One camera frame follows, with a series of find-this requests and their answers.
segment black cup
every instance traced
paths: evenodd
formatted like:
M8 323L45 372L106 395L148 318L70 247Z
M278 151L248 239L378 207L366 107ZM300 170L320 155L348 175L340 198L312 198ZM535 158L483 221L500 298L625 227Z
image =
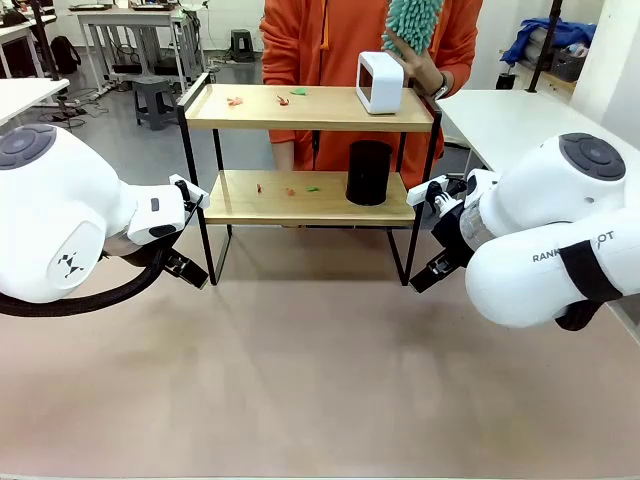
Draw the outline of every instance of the black cup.
M349 150L347 199L357 205L380 205L387 199L393 149L383 142L360 140Z

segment black strap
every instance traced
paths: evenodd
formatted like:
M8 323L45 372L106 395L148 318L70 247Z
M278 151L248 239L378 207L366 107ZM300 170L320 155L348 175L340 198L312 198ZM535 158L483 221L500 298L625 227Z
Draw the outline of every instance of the black strap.
M560 258L571 281L587 300L608 302L622 297L602 271L589 240L561 248Z

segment hand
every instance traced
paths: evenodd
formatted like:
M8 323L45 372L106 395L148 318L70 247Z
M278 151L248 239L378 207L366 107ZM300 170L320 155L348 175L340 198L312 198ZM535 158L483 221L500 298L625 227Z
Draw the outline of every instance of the hand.
M387 53L402 66L407 78L415 80L418 93L429 97L435 95L442 86L442 72L440 72L436 64L433 63L433 59L431 55L429 55L429 49L425 48L424 51L418 55L407 42L398 37L393 31L387 29L387 35L389 35L393 44L402 53L404 59L398 57L398 55L393 52ZM450 78L448 76L446 76L446 78L447 82L449 82Z

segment microfiber duster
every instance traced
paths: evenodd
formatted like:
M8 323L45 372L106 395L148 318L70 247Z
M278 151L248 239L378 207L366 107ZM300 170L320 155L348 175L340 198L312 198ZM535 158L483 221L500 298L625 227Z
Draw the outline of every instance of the microfiber duster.
M431 45L433 32L444 0L392 0L387 16L387 28L407 42L420 55ZM384 49L402 56L389 35L382 36Z

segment white wall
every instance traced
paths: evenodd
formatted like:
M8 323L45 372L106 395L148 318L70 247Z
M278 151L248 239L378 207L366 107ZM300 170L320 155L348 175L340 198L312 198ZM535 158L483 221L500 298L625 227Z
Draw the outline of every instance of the white wall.
M210 0L209 10L198 13L204 49L226 50L230 46L231 30L244 28L251 32L254 50L262 51L262 36L258 27L263 13L264 0Z
M626 63L638 58L639 23L640 1L607 0L571 102L595 122L602 122Z
M597 23L604 0L564 0L562 19ZM549 15L552 0L484 0L478 18L476 58L467 88L492 89L498 75L507 70L500 62L500 50L508 49L516 39L520 23Z
M602 126L640 149L640 22L636 24L629 55L602 118Z

